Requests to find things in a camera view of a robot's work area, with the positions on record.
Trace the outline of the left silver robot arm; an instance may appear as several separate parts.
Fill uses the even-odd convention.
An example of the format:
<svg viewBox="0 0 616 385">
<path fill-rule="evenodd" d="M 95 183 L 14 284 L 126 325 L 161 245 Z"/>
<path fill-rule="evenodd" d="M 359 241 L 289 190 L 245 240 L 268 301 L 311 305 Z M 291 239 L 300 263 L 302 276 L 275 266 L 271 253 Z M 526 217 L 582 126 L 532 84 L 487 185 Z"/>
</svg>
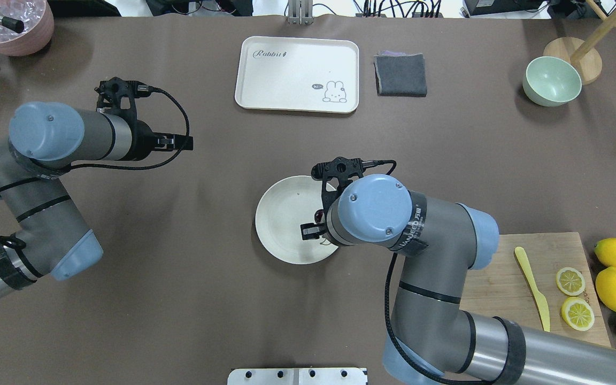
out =
<svg viewBox="0 0 616 385">
<path fill-rule="evenodd" d="M 0 141 L 0 299 L 46 275 L 67 280 L 95 265 L 103 249 L 61 182 L 79 168 L 126 170 L 155 151 L 193 149 L 185 134 L 157 133 L 135 117 L 64 103 L 17 108 Z"/>
</svg>

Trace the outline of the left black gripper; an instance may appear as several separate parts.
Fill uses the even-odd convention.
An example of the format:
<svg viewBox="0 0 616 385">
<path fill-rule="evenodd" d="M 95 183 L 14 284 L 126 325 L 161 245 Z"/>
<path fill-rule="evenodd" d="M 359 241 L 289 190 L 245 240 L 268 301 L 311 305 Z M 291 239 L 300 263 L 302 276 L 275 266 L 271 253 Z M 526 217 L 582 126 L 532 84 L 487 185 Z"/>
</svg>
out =
<svg viewBox="0 0 616 385">
<path fill-rule="evenodd" d="M 158 136 L 141 120 L 130 126 L 132 143 L 126 153 L 127 161 L 144 160 L 157 146 L 158 151 L 193 151 L 192 136 Z"/>
</svg>

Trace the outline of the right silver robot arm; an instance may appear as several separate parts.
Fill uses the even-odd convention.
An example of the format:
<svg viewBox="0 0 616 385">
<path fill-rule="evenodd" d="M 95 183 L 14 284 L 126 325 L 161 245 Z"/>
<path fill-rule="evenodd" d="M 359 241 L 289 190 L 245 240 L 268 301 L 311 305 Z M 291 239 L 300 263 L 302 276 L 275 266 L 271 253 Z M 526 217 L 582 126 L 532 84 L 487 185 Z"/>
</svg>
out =
<svg viewBox="0 0 616 385">
<path fill-rule="evenodd" d="M 465 278 L 489 265 L 499 233 L 487 213 L 410 191 L 396 178 L 355 173 L 322 193 L 325 215 L 304 238 L 379 244 L 404 256 L 386 309 L 383 365 L 406 384 L 616 384 L 616 349 L 460 309 Z"/>
</svg>

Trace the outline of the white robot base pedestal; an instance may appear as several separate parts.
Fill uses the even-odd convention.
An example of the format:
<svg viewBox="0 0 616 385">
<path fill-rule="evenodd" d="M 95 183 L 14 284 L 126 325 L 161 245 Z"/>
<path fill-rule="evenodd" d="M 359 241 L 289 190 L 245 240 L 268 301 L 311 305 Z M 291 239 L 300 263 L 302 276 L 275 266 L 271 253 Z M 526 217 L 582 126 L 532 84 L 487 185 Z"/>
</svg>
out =
<svg viewBox="0 0 616 385">
<path fill-rule="evenodd" d="M 227 384 L 369 384 L 359 367 L 238 368 Z"/>
</svg>

